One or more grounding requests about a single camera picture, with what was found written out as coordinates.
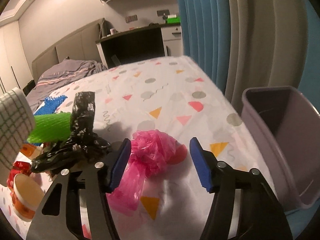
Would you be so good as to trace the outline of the white cup on desk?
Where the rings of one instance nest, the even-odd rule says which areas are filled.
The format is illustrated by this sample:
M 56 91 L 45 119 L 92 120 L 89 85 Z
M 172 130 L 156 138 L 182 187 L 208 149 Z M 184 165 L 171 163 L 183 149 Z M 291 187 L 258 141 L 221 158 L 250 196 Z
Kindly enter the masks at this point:
M 111 35 L 114 35 L 116 33 L 116 29 L 114 29 L 114 28 L 110 29 L 110 33 L 111 33 Z

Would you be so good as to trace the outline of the blue and grey curtain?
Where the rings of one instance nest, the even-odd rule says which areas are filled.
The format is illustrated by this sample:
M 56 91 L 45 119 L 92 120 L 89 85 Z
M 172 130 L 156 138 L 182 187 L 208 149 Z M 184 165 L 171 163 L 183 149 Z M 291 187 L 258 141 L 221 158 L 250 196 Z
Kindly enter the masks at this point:
M 242 109 L 251 87 L 293 86 L 319 107 L 319 0 L 177 0 L 185 55 Z

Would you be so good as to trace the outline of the dark desk with white drawers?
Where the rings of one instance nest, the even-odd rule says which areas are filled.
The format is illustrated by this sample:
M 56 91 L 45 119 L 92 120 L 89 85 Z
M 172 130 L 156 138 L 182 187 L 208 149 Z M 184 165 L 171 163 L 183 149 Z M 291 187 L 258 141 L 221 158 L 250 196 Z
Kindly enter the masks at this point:
M 108 68 L 163 56 L 183 55 L 179 23 L 151 24 L 96 41 L 102 63 Z

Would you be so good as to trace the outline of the grey padded headboard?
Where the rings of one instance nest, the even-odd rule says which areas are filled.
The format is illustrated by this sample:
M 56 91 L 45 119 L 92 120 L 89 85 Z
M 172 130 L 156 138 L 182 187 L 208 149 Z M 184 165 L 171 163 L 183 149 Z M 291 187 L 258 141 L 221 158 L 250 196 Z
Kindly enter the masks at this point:
M 106 33 L 106 22 L 103 18 L 93 21 L 43 51 L 31 63 L 34 81 L 52 66 L 62 62 L 65 58 L 72 60 L 100 61 L 96 41 Z

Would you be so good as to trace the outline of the grey striped blanket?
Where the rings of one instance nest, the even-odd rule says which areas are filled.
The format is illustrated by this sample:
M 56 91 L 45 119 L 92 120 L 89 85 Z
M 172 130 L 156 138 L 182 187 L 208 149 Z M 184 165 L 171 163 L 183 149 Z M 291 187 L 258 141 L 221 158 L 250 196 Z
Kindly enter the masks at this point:
M 34 113 L 43 100 L 56 89 L 105 70 L 105 65 L 94 60 L 64 59 L 39 77 L 35 87 L 26 96 L 27 102 Z

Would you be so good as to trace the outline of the black plastic bag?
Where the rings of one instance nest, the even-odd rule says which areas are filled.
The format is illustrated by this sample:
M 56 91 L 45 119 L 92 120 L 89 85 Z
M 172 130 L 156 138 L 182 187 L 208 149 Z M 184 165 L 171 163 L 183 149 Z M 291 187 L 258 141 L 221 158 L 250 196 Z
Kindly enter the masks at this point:
M 93 163 L 112 152 L 111 144 L 93 132 L 95 92 L 76 93 L 70 120 L 70 136 L 31 161 L 31 172 L 58 174 L 81 161 Z

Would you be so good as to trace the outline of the red snack wrapper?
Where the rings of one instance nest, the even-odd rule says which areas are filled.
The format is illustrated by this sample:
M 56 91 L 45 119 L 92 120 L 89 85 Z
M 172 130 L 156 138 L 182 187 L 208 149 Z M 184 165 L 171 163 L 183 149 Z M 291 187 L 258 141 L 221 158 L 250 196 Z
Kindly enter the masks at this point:
M 30 176 L 31 174 L 31 164 L 24 161 L 15 161 L 10 170 L 9 176 L 7 178 L 7 186 L 10 191 L 14 190 L 14 178 L 17 174 L 23 174 Z

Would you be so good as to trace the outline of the purple trash bin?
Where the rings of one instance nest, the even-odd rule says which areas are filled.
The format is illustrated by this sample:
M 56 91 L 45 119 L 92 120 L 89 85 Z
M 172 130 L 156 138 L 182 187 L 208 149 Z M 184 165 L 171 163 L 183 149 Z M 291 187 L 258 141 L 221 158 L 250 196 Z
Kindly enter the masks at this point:
M 268 166 L 284 210 L 319 199 L 319 112 L 291 86 L 248 88 L 241 118 Z

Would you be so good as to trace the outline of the green box on desk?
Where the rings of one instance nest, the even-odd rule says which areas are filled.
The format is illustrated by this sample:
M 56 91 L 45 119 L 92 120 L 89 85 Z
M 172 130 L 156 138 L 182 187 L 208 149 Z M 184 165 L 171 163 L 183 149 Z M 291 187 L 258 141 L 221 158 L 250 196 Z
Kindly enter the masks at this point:
M 180 24 L 181 19 L 178 15 L 168 15 L 166 19 L 167 24 Z

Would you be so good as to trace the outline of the pink plastic bag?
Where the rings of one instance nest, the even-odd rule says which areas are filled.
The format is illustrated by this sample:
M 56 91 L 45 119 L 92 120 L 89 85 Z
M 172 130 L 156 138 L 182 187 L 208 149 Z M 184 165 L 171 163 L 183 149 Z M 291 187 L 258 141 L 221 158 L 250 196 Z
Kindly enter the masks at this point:
M 136 131 L 120 184 L 107 194 L 109 206 L 124 215 L 132 215 L 138 209 L 145 181 L 164 173 L 168 165 L 181 163 L 187 153 L 186 146 L 167 133 L 157 129 Z

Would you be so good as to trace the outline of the green foam net sleeve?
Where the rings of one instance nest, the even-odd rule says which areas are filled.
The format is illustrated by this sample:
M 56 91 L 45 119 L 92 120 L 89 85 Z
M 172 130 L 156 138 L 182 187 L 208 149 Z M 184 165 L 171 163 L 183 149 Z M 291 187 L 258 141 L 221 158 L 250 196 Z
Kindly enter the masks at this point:
M 29 143 L 64 141 L 71 134 L 69 112 L 35 115 L 34 118 L 35 128 L 27 138 Z

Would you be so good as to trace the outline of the blue foam net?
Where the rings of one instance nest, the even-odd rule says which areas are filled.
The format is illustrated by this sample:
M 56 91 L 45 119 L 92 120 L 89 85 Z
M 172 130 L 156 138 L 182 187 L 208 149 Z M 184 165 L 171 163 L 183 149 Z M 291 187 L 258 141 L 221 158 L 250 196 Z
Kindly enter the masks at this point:
M 66 95 L 61 95 L 58 97 L 48 96 L 44 99 L 44 105 L 40 107 L 34 115 L 46 115 L 53 114 L 58 109 L 58 107 L 67 99 Z

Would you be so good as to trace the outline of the orange paper cup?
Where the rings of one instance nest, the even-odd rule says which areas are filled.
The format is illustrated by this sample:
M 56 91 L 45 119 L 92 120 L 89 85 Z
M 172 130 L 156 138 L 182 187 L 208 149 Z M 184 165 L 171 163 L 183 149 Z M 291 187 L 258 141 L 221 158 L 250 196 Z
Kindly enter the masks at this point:
M 15 175 L 11 198 L 18 217 L 27 222 L 31 221 L 43 197 L 44 192 L 40 185 L 32 178 L 22 173 Z

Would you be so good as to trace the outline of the patterned white bed sheet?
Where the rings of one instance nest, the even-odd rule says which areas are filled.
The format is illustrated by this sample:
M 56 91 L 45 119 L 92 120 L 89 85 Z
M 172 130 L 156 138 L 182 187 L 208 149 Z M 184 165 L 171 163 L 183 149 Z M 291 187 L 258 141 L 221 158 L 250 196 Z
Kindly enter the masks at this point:
M 189 57 L 160 57 L 111 68 L 97 74 L 70 73 L 78 62 L 66 60 L 43 74 L 28 94 L 32 110 L 48 96 L 65 95 L 58 112 L 70 112 L 75 94 L 95 92 L 94 131 L 114 148 L 136 131 L 157 129 L 175 138 L 184 161 L 146 180 L 136 211 L 112 211 L 121 239 L 199 239 L 213 195 L 202 186 L 189 154 L 197 137 L 205 150 L 232 168 L 269 170 L 235 109 Z

